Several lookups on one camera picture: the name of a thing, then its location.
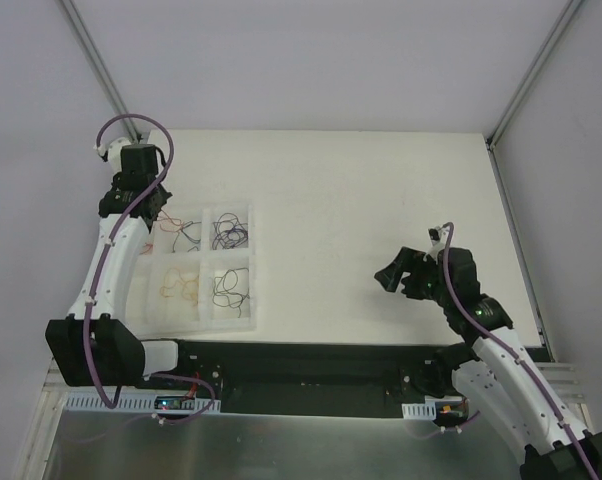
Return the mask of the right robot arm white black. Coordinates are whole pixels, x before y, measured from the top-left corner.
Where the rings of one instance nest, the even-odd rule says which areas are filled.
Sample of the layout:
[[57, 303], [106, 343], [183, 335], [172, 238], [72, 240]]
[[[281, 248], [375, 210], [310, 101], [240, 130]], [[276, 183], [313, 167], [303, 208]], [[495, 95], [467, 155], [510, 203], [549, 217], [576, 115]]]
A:
[[462, 339], [413, 376], [416, 388], [467, 398], [507, 444], [523, 479], [602, 479], [602, 432], [591, 432], [541, 374], [504, 308], [482, 293], [469, 250], [403, 247], [374, 278], [388, 292], [435, 302]]

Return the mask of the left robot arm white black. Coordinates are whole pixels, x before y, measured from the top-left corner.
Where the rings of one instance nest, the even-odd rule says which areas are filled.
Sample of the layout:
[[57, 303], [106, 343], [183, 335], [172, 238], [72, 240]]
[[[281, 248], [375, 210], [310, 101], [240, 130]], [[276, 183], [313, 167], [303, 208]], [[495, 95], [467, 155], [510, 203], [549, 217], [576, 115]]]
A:
[[126, 304], [137, 258], [170, 193], [162, 185], [125, 209], [155, 180], [165, 164], [151, 144], [125, 145], [114, 161], [110, 190], [99, 202], [97, 246], [77, 299], [63, 319], [51, 320], [45, 338], [65, 383], [137, 386], [157, 373], [169, 388], [185, 387], [191, 363], [178, 355], [174, 340], [139, 340], [126, 326]]

